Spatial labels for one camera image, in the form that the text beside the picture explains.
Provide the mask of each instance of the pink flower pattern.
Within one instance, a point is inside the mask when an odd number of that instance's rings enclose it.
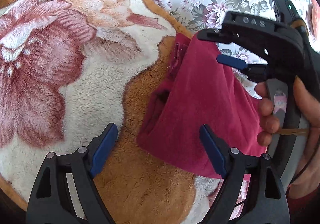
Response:
[[[81,74],[80,46],[96,29],[64,0],[21,0],[0,17],[0,147],[63,140],[61,86]]]

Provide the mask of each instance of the folded red cloth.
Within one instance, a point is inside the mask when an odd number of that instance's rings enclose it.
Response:
[[[177,34],[166,79],[151,97],[138,145],[161,160],[194,174],[220,178],[199,139],[208,124],[230,147],[260,156],[261,131],[258,100],[234,77],[232,69],[218,64],[213,42],[190,41]]]

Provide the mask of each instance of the blue rubber tip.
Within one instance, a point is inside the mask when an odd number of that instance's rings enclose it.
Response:
[[[221,175],[221,177],[224,179],[228,174],[225,168],[225,158],[205,126],[200,127],[200,140],[205,151],[207,152],[215,172]]]
[[[244,70],[248,67],[245,61],[224,54],[219,54],[217,56],[217,62],[223,65],[233,67],[238,70]]]
[[[113,124],[109,131],[103,137],[98,149],[92,157],[92,167],[90,170],[91,178],[94,178],[102,171],[103,165],[106,162],[111,150],[115,146],[118,137],[118,127]]]

